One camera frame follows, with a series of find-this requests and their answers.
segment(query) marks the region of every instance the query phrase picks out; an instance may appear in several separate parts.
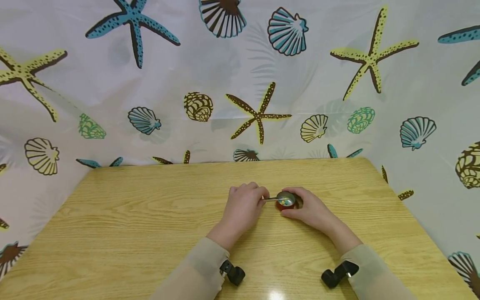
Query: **hand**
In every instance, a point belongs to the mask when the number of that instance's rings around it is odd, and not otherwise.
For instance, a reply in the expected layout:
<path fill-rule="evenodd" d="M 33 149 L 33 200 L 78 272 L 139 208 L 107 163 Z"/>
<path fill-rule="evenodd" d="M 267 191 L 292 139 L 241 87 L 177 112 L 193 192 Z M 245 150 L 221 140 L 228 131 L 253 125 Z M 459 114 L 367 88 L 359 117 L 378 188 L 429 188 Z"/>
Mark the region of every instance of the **hand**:
<path fill-rule="evenodd" d="M 289 187 L 282 191 L 297 194 L 303 200 L 303 207 L 300 209 L 284 209 L 281 215 L 300 220 L 324 233 L 332 240 L 340 255 L 363 244 L 355 233 L 311 191 L 302 187 Z"/>
<path fill-rule="evenodd" d="M 270 193 L 255 182 L 231 187 L 223 217 L 207 237 L 230 251 L 242 234 L 256 223 L 265 205 L 262 197 L 269 198 Z"/>
<path fill-rule="evenodd" d="M 327 236 L 333 231 L 333 227 L 342 223 L 311 191 L 302 187 L 288 187 L 282 191 L 297 194 L 303 200 L 302 208 L 284 209 L 281 212 L 282 216 L 300 220 Z"/>

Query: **beige sleeve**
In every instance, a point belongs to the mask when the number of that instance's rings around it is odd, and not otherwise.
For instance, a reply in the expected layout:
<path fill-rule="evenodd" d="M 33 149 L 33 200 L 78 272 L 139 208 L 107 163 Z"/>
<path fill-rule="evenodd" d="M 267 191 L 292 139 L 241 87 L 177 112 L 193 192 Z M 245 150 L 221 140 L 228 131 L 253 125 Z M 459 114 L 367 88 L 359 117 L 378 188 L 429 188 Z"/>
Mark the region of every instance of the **beige sleeve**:
<path fill-rule="evenodd" d="M 150 300 L 213 300 L 222 289 L 220 266 L 229 255 L 212 240 L 201 239 Z"/>
<path fill-rule="evenodd" d="M 416 299 L 372 248 L 357 246 L 342 256 L 341 261 L 344 260 L 360 267 L 348 279 L 359 300 Z"/>

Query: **black clip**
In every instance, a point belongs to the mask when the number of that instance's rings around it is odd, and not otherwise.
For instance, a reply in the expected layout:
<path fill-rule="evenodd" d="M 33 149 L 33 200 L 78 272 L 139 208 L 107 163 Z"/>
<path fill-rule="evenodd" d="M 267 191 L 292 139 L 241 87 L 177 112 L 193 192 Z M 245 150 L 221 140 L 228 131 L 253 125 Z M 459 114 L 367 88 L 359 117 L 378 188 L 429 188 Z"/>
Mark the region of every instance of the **black clip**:
<path fill-rule="evenodd" d="M 340 281 L 348 275 L 349 277 L 354 276 L 359 270 L 359 266 L 349 261 L 342 262 L 338 267 L 335 268 L 335 273 L 332 270 L 328 269 L 322 274 L 322 281 L 329 287 L 336 287 Z"/>
<path fill-rule="evenodd" d="M 220 271 L 225 272 L 230 282 L 236 286 L 239 286 L 240 282 L 245 278 L 245 272 L 242 268 L 235 267 L 229 260 L 223 262 Z"/>

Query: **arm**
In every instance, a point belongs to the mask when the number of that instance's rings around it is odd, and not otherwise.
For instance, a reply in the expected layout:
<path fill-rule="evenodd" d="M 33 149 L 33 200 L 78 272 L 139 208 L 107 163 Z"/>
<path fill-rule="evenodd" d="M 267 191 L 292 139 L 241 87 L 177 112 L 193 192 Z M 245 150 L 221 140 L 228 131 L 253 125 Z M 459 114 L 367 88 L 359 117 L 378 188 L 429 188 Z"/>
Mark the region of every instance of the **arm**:
<path fill-rule="evenodd" d="M 254 182 L 231 187 L 220 222 L 188 253 L 150 300 L 213 300 L 224 282 L 220 266 L 260 216 L 265 204 L 262 197 L 270 197 L 268 190 Z"/>
<path fill-rule="evenodd" d="M 415 296 L 388 269 L 375 251 L 364 245 L 350 228 L 336 217 L 325 204 L 310 191 L 291 187 L 283 189 L 295 193 L 303 200 L 301 209 L 286 209 L 282 216 L 299 219 L 328 236 L 342 256 L 360 267 L 348 280 L 359 300 L 409 300 Z"/>

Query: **wooden table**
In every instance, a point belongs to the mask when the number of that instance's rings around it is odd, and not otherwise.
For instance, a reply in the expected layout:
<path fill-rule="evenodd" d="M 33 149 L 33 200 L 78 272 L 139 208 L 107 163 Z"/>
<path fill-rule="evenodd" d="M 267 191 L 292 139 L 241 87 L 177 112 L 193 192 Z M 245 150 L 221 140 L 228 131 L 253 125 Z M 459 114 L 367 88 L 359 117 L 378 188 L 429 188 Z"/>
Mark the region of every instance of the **wooden table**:
<path fill-rule="evenodd" d="M 95 169 L 0 283 L 0 299 L 148 299 L 220 219 L 229 187 L 250 181 L 271 194 L 313 191 L 419 299 L 475 299 L 364 158 Z M 226 281 L 217 299 L 356 299 L 348 282 L 320 281 L 338 259 L 328 238 L 268 203 L 231 255 L 245 280 Z"/>

